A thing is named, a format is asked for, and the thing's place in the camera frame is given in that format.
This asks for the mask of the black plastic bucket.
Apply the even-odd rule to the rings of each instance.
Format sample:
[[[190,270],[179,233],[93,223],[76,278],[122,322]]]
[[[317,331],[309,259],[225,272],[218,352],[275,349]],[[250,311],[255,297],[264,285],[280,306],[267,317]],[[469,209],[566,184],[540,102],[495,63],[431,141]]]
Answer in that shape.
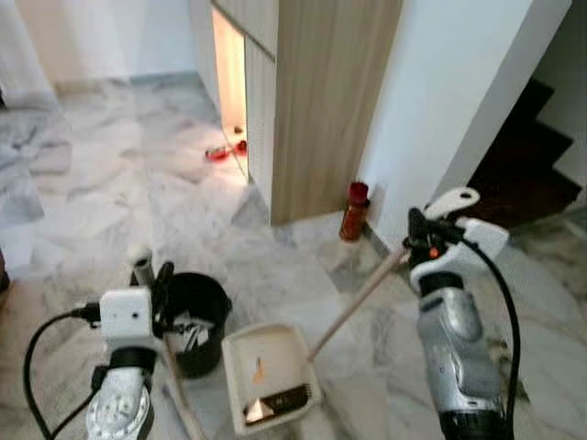
[[[179,349],[173,348],[179,360],[182,378],[200,379],[209,376],[221,364],[221,344],[232,311],[231,299],[215,278],[198,272],[176,272],[172,292],[173,320],[187,312],[193,317],[214,320],[216,323],[211,338],[193,351],[179,352]]]

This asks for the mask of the beige long handled dustpan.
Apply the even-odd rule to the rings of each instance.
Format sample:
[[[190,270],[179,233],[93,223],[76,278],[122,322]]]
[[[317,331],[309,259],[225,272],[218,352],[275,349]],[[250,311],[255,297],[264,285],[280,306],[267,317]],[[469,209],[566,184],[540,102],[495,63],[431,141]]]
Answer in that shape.
[[[277,322],[251,325],[224,339],[221,352],[235,435],[258,435],[302,418],[318,405],[315,359],[407,255],[406,244],[394,247],[314,344],[307,343],[302,327]]]

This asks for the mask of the white paper scrap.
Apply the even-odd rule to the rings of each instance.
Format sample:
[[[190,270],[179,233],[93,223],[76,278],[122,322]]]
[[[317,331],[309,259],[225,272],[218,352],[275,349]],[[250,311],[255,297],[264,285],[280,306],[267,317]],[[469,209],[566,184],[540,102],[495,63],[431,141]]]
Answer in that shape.
[[[193,317],[184,312],[173,320],[173,343],[179,352],[193,351],[195,347],[206,343],[211,338],[211,332],[216,328],[214,320]]]

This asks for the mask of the tall light wood cabinet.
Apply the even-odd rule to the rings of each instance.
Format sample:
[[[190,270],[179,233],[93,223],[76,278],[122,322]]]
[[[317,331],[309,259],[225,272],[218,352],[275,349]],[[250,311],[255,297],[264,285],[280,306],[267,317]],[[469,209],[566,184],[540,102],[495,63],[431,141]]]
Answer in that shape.
[[[185,3],[198,76],[269,222],[343,209],[404,0]]]

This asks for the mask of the orange bottle with red cap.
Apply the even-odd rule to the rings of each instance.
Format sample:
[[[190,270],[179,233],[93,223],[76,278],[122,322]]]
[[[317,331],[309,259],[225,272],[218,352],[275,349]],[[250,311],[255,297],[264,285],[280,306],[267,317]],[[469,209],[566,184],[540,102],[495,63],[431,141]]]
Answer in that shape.
[[[353,243],[363,235],[371,205],[369,185],[364,181],[353,181],[348,187],[347,209],[341,217],[339,239]]]

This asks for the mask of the dark wooden stairs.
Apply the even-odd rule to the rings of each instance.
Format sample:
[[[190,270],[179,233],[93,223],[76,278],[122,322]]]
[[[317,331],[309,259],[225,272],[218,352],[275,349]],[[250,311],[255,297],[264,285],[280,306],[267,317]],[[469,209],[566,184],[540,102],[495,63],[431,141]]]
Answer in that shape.
[[[465,216],[511,229],[561,213],[582,193],[555,169],[573,138],[537,121],[554,92],[534,79],[526,83],[470,179],[481,200]]]

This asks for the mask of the red small floor item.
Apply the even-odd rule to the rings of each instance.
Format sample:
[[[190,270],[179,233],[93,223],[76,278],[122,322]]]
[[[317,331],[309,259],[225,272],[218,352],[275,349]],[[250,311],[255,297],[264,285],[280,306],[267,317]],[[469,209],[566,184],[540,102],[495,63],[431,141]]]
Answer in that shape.
[[[223,146],[212,147],[203,152],[206,160],[210,162],[223,162],[223,160],[240,160],[248,155],[248,141],[246,139],[235,139]]]

